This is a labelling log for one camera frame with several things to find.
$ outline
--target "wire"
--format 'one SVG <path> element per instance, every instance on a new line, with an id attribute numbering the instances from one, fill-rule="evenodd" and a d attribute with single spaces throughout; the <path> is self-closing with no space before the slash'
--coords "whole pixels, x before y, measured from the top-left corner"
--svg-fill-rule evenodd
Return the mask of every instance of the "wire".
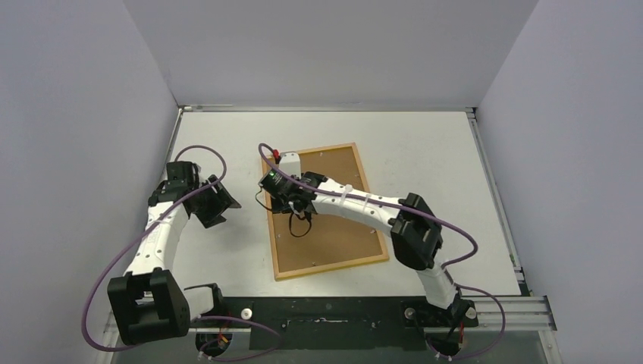
<path id="1" fill-rule="evenodd" d="M 101 272 L 100 276 L 98 277 L 98 279 L 96 280 L 96 282 L 92 286 L 92 289 L 89 290 L 89 295 L 87 296 L 87 300 L 85 301 L 85 304 L 83 306 L 83 317 L 82 317 L 81 322 L 80 322 L 80 332 L 83 334 L 83 338 L 85 339 L 85 341 L 91 347 L 93 347 L 96 350 L 105 351 L 105 352 L 109 352 L 109 353 L 115 353 L 115 352 L 119 352 L 119 351 L 129 350 L 129 349 L 132 349 L 132 348 L 138 346 L 138 345 L 133 345 L 133 346 L 129 346 L 129 347 L 106 347 L 106 346 L 103 346 L 103 345 L 95 342 L 91 338 L 91 336 L 89 335 L 89 331 L 87 330 L 87 316 L 89 315 L 89 306 L 91 306 L 92 301 L 94 299 L 94 296 L 96 295 L 96 291 L 98 291 L 100 284 L 105 280 L 105 277 L 107 277 L 107 274 L 109 273 L 109 271 L 111 271 L 111 269 L 114 268 L 116 263 L 118 263 L 118 261 L 121 260 L 123 258 L 123 256 L 125 256 L 127 251 L 132 249 L 134 246 L 136 246 L 138 243 L 140 243 L 141 240 L 143 240 L 144 237 L 149 235 L 149 233 L 151 233 L 158 226 L 158 222 L 163 221 L 163 219 L 165 219 L 165 217 L 167 217 L 172 210 L 174 210 L 175 208 L 180 206 L 183 203 L 183 201 L 185 201 L 185 200 L 189 199 L 190 197 L 195 196 L 196 194 L 201 193 L 201 192 L 203 192 L 203 191 L 205 191 L 205 190 L 207 190 L 209 188 L 212 188 L 216 184 L 220 183 L 221 180 L 223 180 L 223 178 L 225 177 L 225 174 L 227 172 L 227 165 L 225 164 L 225 160 L 223 159 L 223 156 L 221 156 L 221 154 L 219 154 L 219 152 L 217 152 L 216 150 L 214 150 L 214 149 L 212 149 L 212 148 L 210 148 L 208 146 L 199 146 L 199 145 L 188 146 L 187 148 L 181 150 L 177 154 L 177 157 L 176 157 L 175 161 L 177 161 L 178 158 L 183 153 L 185 153 L 186 151 L 188 151 L 190 149 L 205 149 L 207 151 L 210 151 L 210 152 L 214 153 L 219 158 L 219 160 L 221 161 L 221 165 L 223 166 L 223 171 L 221 172 L 221 176 L 217 180 L 214 180 L 213 182 L 211 182 L 210 184 L 206 184 L 206 185 L 200 187 L 199 189 L 188 193 L 187 195 L 181 197 L 179 200 L 177 200 L 175 203 L 173 203 L 172 206 L 170 206 L 167 210 L 165 210 L 165 212 L 163 212 L 158 217 L 157 221 L 154 221 L 147 229 L 144 230 L 144 232 L 141 235 L 139 235 L 136 239 L 132 240 L 131 243 L 127 244 L 127 246 L 124 247 L 111 260 L 111 262 L 109 262 L 109 264 L 107 264 L 105 269 L 103 269 L 103 271 Z"/>
<path id="2" fill-rule="evenodd" d="M 271 154 L 273 153 L 274 149 L 272 149 L 268 144 L 260 143 L 258 149 L 259 149 L 259 154 L 260 154 L 261 158 L 264 160 L 264 162 L 267 165 L 270 166 L 270 168 L 274 169 L 277 173 L 281 174 L 282 177 L 286 178 L 287 180 L 289 180 L 290 182 L 296 184 L 297 186 L 305 188 L 307 190 L 311 190 L 312 192 L 315 192 L 315 193 L 322 193 L 322 194 L 325 194 L 325 195 L 336 196 L 336 197 L 342 197 L 343 196 L 341 193 L 337 193 L 337 192 L 333 192 L 333 191 L 327 191 L 327 190 L 320 190 L 319 188 L 315 188 L 315 187 L 309 186 L 307 184 L 304 184 L 301 181 L 298 181 L 298 180 L 292 178 L 287 173 L 284 173 L 283 171 L 281 171 L 279 169 L 279 167 L 275 163 L 273 163 L 270 159 L 268 159 L 263 154 L 263 149 L 269 150 Z M 429 214 L 427 214 L 425 212 L 422 212 L 422 211 L 419 211 L 419 210 L 416 210 L 416 209 L 413 209 L 413 208 L 410 208 L 410 207 L 407 207 L 407 206 L 397 205 L 397 204 L 394 204 L 394 203 L 384 202 L 384 201 L 380 201 L 380 200 L 373 200 L 373 199 L 369 199 L 369 198 L 367 198 L 365 196 L 358 196 L 358 195 L 355 195 L 355 194 L 352 194 L 352 193 L 348 193 L 346 195 L 346 198 L 357 199 L 359 201 L 366 201 L 366 202 L 370 202 L 370 203 L 377 203 L 378 205 L 387 206 L 387 207 L 391 207 L 393 209 L 399 209 L 399 210 L 402 210 L 402 211 L 410 212 L 410 213 L 418 215 L 418 216 L 420 216 L 422 218 L 426 218 L 426 219 L 428 219 L 430 221 L 433 221 L 436 224 L 445 226 L 445 227 L 457 232 L 458 234 L 464 236 L 471 243 L 471 245 L 473 246 L 473 249 L 469 253 L 467 253 L 467 254 L 465 254 L 463 256 L 460 256 L 459 258 L 451 259 L 450 261 L 442 263 L 441 268 L 444 270 L 444 274 L 447 276 L 449 281 L 456 288 L 464 289 L 464 290 L 474 290 L 476 292 L 484 294 L 487 297 L 490 297 L 493 301 L 495 301 L 495 303 L 498 305 L 498 307 L 500 307 L 500 314 L 502 315 L 502 322 L 503 323 L 502 323 L 502 327 L 500 329 L 500 333 L 498 334 L 496 339 L 489 346 L 487 346 L 486 348 L 484 348 L 482 350 L 479 350 L 476 353 L 468 354 L 466 356 L 463 356 L 462 359 L 471 358 L 471 357 L 486 353 L 487 351 L 491 350 L 491 348 L 496 346 L 496 344 L 498 344 L 500 339 L 504 336 L 504 329 L 505 329 L 505 326 L 506 326 L 506 323 L 507 323 L 507 317 L 506 317 L 506 315 L 504 313 L 504 309 L 502 307 L 502 304 L 500 304 L 500 301 L 494 295 L 492 295 L 489 292 L 483 291 L 483 290 L 481 290 L 479 288 L 467 287 L 467 286 L 463 286 L 461 284 L 456 283 L 455 281 L 453 281 L 453 278 L 451 277 L 449 272 L 445 269 L 449 265 L 456 264 L 456 263 L 459 263 L 459 262 L 462 262 L 462 261 L 465 261 L 465 260 L 471 258 L 472 256 L 474 256 L 478 252 L 478 243 L 475 242 L 475 239 L 473 239 L 473 237 L 469 233 L 467 233 L 463 229 L 457 227 L 456 225 L 451 224 L 450 222 L 447 222 L 447 221 L 442 220 L 440 218 L 436 218 L 433 215 L 429 215 Z"/>
<path id="3" fill-rule="evenodd" d="M 295 235 L 295 233 L 293 233 L 293 216 L 296 216 L 297 220 L 299 220 L 299 221 L 304 221 L 304 220 L 308 221 L 308 230 L 306 230 L 305 233 L 303 233 L 301 235 Z M 310 232 L 310 229 L 312 229 L 312 217 L 311 216 L 306 216 L 305 218 L 302 218 L 299 215 L 295 214 L 294 212 L 290 213 L 290 216 L 288 217 L 288 231 L 290 232 L 290 235 L 292 235 L 293 237 L 304 237 Z"/>
<path id="4" fill-rule="evenodd" d="M 275 351 L 276 349 L 279 349 L 281 344 L 284 342 L 284 338 L 278 332 L 276 332 L 275 330 L 269 328 L 268 326 L 260 324 L 258 322 L 247 321 L 247 320 L 244 320 L 242 318 L 228 317 L 228 316 L 201 316 L 197 320 L 200 320 L 200 321 L 206 321 L 206 320 L 228 320 L 228 321 L 232 321 L 232 322 L 239 322 L 239 323 L 242 323 L 242 324 L 247 324 L 247 325 L 250 325 L 250 326 L 254 326 L 256 328 L 261 328 L 263 331 L 266 331 L 269 334 L 273 334 L 274 336 L 276 336 L 279 339 L 277 344 L 275 344 L 273 347 L 269 347 L 268 349 L 263 350 L 263 351 L 261 351 L 259 353 L 252 353 L 252 354 L 245 355 L 245 356 L 238 356 L 236 358 L 212 357 L 212 360 L 214 360 L 216 362 L 240 362 L 241 360 L 252 359 L 252 358 L 256 358 L 257 356 L 263 356 L 263 355 L 265 355 L 267 353 Z M 205 351 L 205 349 L 207 349 L 208 346 L 216 343 L 217 341 L 218 341 L 218 339 L 214 339 L 214 340 L 210 340 L 207 343 L 203 344 L 199 348 L 199 356 L 202 355 L 202 353 Z"/>
<path id="5" fill-rule="evenodd" d="M 274 212 L 274 211 L 272 211 L 272 209 L 271 209 L 271 208 L 267 207 L 267 206 L 266 206 L 266 205 L 264 205 L 261 201 L 259 201 L 259 194 L 260 194 L 262 191 L 263 191 L 263 189 L 260 187 L 260 188 L 259 188 L 259 192 L 255 195 L 255 201 L 256 201 L 259 205 L 261 205 L 261 207 L 262 207 L 262 208 L 266 209 L 266 211 Z"/>

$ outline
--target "black cable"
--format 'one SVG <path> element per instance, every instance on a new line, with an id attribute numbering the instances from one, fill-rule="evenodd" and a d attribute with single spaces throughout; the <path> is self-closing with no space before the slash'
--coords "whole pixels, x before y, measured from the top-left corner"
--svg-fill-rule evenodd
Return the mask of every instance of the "black cable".
<path id="1" fill-rule="evenodd" d="M 305 233 L 301 235 L 295 235 L 293 233 L 293 216 L 296 216 L 297 220 L 299 221 L 304 221 L 304 220 L 308 221 L 308 230 L 306 230 Z M 290 216 L 288 217 L 288 231 L 290 232 L 290 235 L 292 235 L 293 237 L 304 237 L 310 232 L 310 229 L 312 229 L 312 216 L 310 215 L 309 212 L 305 212 L 303 218 L 299 215 L 296 215 L 294 212 L 290 213 Z"/>
<path id="2" fill-rule="evenodd" d="M 272 211 L 272 209 L 271 209 L 271 208 L 267 207 L 267 206 L 266 206 L 266 205 L 264 205 L 261 201 L 259 201 L 259 194 L 260 194 L 262 191 L 263 191 L 263 189 L 262 189 L 262 188 L 259 188 L 259 192 L 255 195 L 255 201 L 256 201 L 259 205 L 261 205 L 261 207 L 262 207 L 262 208 L 266 209 L 267 211 L 274 212 L 274 211 Z"/>

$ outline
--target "wooden tray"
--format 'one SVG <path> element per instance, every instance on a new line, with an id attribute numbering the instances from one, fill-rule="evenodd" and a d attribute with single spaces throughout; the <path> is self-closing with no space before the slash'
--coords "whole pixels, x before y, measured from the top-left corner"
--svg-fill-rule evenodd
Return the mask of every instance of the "wooden tray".
<path id="1" fill-rule="evenodd" d="M 313 171 L 356 190 L 369 191 L 362 161 L 355 143 L 298 152 L 302 172 Z M 263 172 L 269 167 L 262 160 Z M 271 207 L 270 196 L 265 194 Z M 307 221 L 293 219 L 293 232 L 302 234 Z M 288 214 L 268 212 L 272 267 L 276 280 L 311 275 L 334 269 L 388 260 L 384 234 L 370 227 L 332 215 L 313 215 L 311 231 L 293 237 L 288 230 Z"/>

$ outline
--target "brown board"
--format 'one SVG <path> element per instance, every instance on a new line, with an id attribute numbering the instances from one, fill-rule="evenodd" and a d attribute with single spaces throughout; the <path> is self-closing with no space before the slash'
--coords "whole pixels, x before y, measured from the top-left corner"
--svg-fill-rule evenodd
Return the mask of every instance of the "brown board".
<path id="1" fill-rule="evenodd" d="M 355 143 L 298 152 L 301 170 L 323 174 L 356 190 L 369 191 Z M 268 165 L 262 161 L 263 172 Z M 266 193 L 270 207 L 270 196 Z M 293 219 L 293 232 L 303 234 L 307 221 Z M 381 231 L 333 215 L 313 215 L 312 228 L 304 237 L 288 230 L 288 214 L 268 212 L 272 266 L 276 280 L 388 260 Z"/>

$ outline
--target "metal frame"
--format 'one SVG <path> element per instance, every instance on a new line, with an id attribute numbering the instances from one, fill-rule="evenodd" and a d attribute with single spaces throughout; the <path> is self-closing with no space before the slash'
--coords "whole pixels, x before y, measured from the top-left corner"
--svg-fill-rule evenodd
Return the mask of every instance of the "metal frame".
<path id="1" fill-rule="evenodd" d="M 177 120 L 174 125 L 172 138 L 168 146 L 166 161 L 169 160 L 174 148 L 174 142 L 178 135 L 180 123 L 183 118 L 184 112 L 245 112 L 245 111 L 463 111 L 467 114 L 469 119 L 469 126 L 471 127 L 472 136 L 480 155 L 480 160 L 485 171 L 485 176 L 491 191 L 491 195 L 496 206 L 498 218 L 503 228 L 503 234 L 507 247 L 513 260 L 516 272 L 516 280 L 519 284 L 525 283 L 525 276 L 522 272 L 522 266 L 518 258 L 516 246 L 513 242 L 507 215 L 504 211 L 500 194 L 498 193 L 494 175 L 491 172 L 491 167 L 487 159 L 487 155 L 481 140 L 478 130 L 478 122 L 475 118 L 474 108 L 435 108 L 435 107 L 409 107 L 408 105 L 371 105 L 362 103 L 341 103 L 336 105 L 319 105 L 319 106 L 256 106 L 256 105 L 184 105 L 179 107 Z M 495 302 L 486 297 L 469 297 L 474 300 L 478 309 L 478 320 L 480 326 L 478 328 L 470 328 L 472 331 L 498 331 L 501 323 L 500 310 Z M 549 307 L 547 297 L 498 297 L 502 303 L 507 318 L 507 331 L 537 331 L 541 339 L 543 351 L 545 353 L 547 362 L 550 364 L 562 363 L 560 352 L 554 332 L 556 331 L 556 324 L 554 317 Z M 192 328 L 191 332 L 207 333 L 219 332 L 219 328 Z M 431 329 L 431 332 L 441 331 L 441 329 Z M 249 329 L 227 329 L 224 332 L 249 332 Z M 118 328 L 114 321 L 114 316 L 110 314 L 110 318 L 105 326 L 104 343 L 107 345 L 115 345 L 118 339 Z M 97 363 L 110 363 L 112 353 L 99 354 Z"/>

